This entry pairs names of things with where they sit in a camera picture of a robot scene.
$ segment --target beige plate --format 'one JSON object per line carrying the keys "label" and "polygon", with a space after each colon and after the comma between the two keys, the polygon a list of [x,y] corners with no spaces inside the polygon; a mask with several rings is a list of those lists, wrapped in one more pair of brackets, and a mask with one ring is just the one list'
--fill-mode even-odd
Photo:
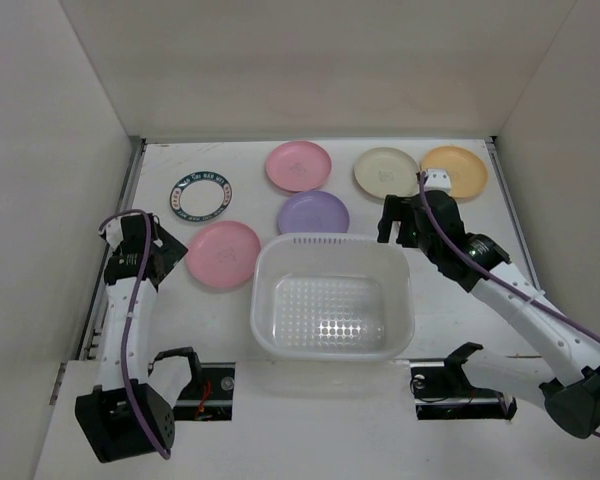
{"label": "beige plate", "polygon": [[451,196],[454,198],[475,197],[484,190],[489,179],[482,160],[460,147],[434,148],[422,160],[421,168],[443,168],[449,172]]}
{"label": "beige plate", "polygon": [[362,154],[353,166],[358,184],[377,198],[387,195],[406,197],[418,191],[416,161],[401,150],[373,148]]}

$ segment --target white wall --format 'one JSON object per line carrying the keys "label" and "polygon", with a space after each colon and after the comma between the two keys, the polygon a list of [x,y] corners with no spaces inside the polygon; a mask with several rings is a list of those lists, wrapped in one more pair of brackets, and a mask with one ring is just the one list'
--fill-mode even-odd
{"label": "white wall", "polygon": [[579,0],[498,139],[542,286],[600,333],[600,0]]}
{"label": "white wall", "polygon": [[0,479],[33,473],[129,149],[57,0],[1,0]]}
{"label": "white wall", "polygon": [[127,131],[498,132],[574,0],[63,0]]}

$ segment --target plate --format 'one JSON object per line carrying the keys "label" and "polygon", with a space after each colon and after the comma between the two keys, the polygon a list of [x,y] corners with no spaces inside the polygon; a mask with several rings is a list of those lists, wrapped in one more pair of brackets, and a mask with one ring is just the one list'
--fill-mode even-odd
{"label": "plate", "polygon": [[189,244],[185,263],[191,275],[215,288],[231,288],[251,278],[260,253],[256,232],[240,222],[217,222]]}
{"label": "plate", "polygon": [[283,143],[267,157],[267,175],[273,183],[290,192],[318,188],[329,178],[331,157],[315,143]]}
{"label": "plate", "polygon": [[451,196],[470,198],[482,193],[487,186],[489,172],[473,152],[460,147],[438,147],[427,153],[422,169],[443,168],[451,177]]}
{"label": "plate", "polygon": [[416,161],[396,148],[373,148],[363,153],[353,167],[362,189],[377,198],[408,197],[418,192]]}
{"label": "plate", "polygon": [[349,211],[330,193],[297,193],[280,209],[278,229],[280,233],[346,233]]}

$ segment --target orange plate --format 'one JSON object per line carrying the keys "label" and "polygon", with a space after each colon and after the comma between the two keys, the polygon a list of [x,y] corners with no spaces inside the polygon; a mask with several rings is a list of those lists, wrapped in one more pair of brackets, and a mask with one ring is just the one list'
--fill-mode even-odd
{"label": "orange plate", "polygon": [[453,198],[475,197],[482,193],[489,179],[487,167],[482,160],[460,147],[434,148],[424,157],[420,168],[443,168],[449,172]]}

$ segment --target basket perforated bottom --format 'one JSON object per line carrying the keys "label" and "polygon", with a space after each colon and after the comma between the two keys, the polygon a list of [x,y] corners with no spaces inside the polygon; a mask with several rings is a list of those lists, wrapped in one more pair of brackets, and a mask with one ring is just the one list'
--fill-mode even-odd
{"label": "basket perforated bottom", "polygon": [[347,353],[384,344],[382,292],[368,278],[285,277],[273,316],[274,343],[285,349]]}

